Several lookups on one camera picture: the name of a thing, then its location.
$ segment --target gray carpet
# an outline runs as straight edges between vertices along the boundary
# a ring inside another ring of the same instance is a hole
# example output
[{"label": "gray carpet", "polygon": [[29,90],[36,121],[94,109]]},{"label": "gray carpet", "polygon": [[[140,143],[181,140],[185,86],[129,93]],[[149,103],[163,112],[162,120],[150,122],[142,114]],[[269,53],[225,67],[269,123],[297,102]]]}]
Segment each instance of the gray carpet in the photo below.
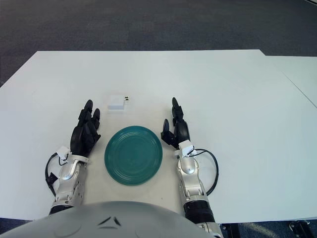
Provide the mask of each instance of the gray carpet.
[{"label": "gray carpet", "polygon": [[[0,0],[0,86],[36,51],[317,56],[316,42],[317,6],[304,0]],[[0,234],[24,223],[0,219]],[[239,229],[246,238],[293,237],[285,222]],[[311,229],[317,236],[316,221]]]}]

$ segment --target black cable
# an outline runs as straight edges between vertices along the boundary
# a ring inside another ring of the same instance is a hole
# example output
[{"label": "black cable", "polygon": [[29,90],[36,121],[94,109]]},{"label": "black cable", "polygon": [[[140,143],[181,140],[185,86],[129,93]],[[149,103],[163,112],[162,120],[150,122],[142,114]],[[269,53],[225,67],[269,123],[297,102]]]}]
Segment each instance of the black cable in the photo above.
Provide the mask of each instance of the black cable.
[{"label": "black cable", "polygon": [[67,162],[65,162],[64,164],[61,164],[61,163],[60,163],[60,156],[58,157],[58,163],[59,163],[60,166],[63,166],[63,165],[65,165],[65,164],[67,164]]},{"label": "black cable", "polygon": [[214,182],[213,182],[213,185],[211,186],[211,188],[207,191],[207,195],[211,194],[212,191],[216,188],[216,185],[217,185],[217,182],[218,182],[218,177],[219,177],[219,167],[218,167],[218,162],[217,162],[217,159],[215,157],[215,155],[213,155],[212,152],[208,151],[208,150],[205,150],[205,149],[196,149],[198,151],[202,151],[201,153],[198,153],[196,155],[190,155],[189,157],[194,157],[194,156],[197,156],[197,155],[201,155],[205,152],[207,152],[208,154],[211,155],[211,157],[213,158],[213,161],[214,161],[214,164],[216,166],[216,177],[214,178]]},{"label": "black cable", "polygon": [[195,150],[195,147],[193,146],[192,151],[188,152],[187,155],[190,155]]},{"label": "black cable", "polygon": [[46,163],[46,167],[45,167],[45,181],[48,184],[48,186],[49,186],[49,188],[52,191],[52,194],[54,196],[56,196],[56,193],[54,191],[53,185],[49,184],[49,182],[48,182],[48,179],[49,179],[48,166],[49,166],[49,163],[52,160],[52,158],[54,158],[55,156],[57,156],[57,153],[52,154],[52,156],[49,158],[48,162]]}]

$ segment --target green ceramic plate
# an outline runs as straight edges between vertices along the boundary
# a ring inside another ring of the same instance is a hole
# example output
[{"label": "green ceramic plate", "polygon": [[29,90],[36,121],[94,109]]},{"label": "green ceramic plate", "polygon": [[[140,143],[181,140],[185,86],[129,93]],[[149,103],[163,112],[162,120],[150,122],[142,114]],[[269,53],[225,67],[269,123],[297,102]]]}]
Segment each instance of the green ceramic plate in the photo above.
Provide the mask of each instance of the green ceramic plate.
[{"label": "green ceramic plate", "polygon": [[162,155],[162,145],[152,131],[142,126],[129,126],[118,131],[109,141],[105,165],[117,182],[138,185],[155,175]]}]

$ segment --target robotic hand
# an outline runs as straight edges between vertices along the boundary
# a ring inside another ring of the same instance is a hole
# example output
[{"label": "robotic hand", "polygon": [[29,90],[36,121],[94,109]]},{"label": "robotic hand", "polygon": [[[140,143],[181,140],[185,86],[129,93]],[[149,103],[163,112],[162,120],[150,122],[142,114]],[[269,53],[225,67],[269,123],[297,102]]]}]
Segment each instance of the robotic hand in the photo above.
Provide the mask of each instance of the robotic hand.
[{"label": "robotic hand", "polygon": [[[183,110],[175,98],[172,99],[174,134],[169,131],[168,120],[165,119],[161,138],[167,144],[174,146],[175,157],[178,159],[177,174],[179,177],[179,193],[185,211],[185,217],[200,228],[210,233],[215,238],[223,238],[221,229],[215,223],[212,211],[209,206],[209,195],[215,188],[218,180],[218,164],[215,156],[204,149],[194,149],[190,142],[189,130],[186,121],[183,119]],[[199,165],[195,159],[197,151],[208,152],[214,159],[216,165],[216,178],[209,191],[205,191],[204,185],[199,179]]]},{"label": "robotic hand", "polygon": [[[79,115],[79,122],[73,130],[70,139],[70,148],[62,146],[54,153],[45,168],[46,182],[55,196],[50,214],[78,206],[83,200],[86,165],[90,162],[88,156],[99,140],[100,110],[96,109],[91,116],[93,102],[88,100]],[[58,156],[61,170],[57,177],[53,173],[48,175],[48,165],[52,158]],[[59,187],[55,192],[53,184],[59,180]]]}]

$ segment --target white tabletop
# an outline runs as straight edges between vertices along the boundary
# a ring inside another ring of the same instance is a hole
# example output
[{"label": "white tabletop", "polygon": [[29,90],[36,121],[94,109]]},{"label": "white tabletop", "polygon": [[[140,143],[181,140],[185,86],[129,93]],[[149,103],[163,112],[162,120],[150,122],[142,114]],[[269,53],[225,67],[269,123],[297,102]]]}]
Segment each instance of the white tabletop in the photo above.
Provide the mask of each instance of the white tabletop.
[{"label": "white tabletop", "polygon": [[[109,111],[109,95],[130,97]],[[132,200],[182,213],[173,148],[145,184],[115,182],[104,165],[111,137],[141,125],[159,138],[171,99],[183,108],[196,148],[214,152],[220,176],[209,196],[219,223],[317,216],[317,109],[258,50],[190,52],[37,52],[0,88],[0,217],[37,219],[53,196],[44,169],[69,145],[88,99],[101,110],[102,136],[88,166],[84,203]],[[214,178],[199,158],[201,178]]]},{"label": "white tabletop", "polygon": [[317,107],[317,57],[268,56]]}]

